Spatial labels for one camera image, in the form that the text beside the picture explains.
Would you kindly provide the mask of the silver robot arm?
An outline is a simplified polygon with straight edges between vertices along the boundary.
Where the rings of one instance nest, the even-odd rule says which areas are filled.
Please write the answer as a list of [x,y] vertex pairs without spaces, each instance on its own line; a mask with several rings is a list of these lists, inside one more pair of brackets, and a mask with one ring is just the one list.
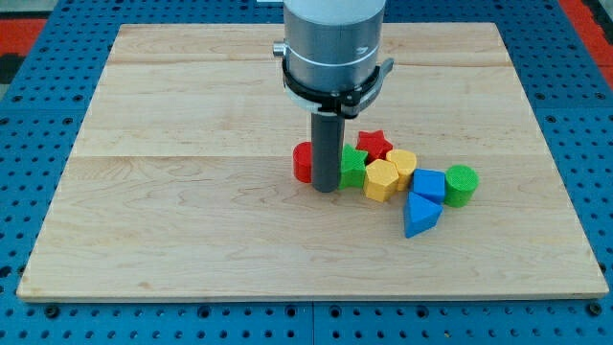
[[322,92],[364,83],[375,70],[385,6],[385,0],[285,0],[285,71]]

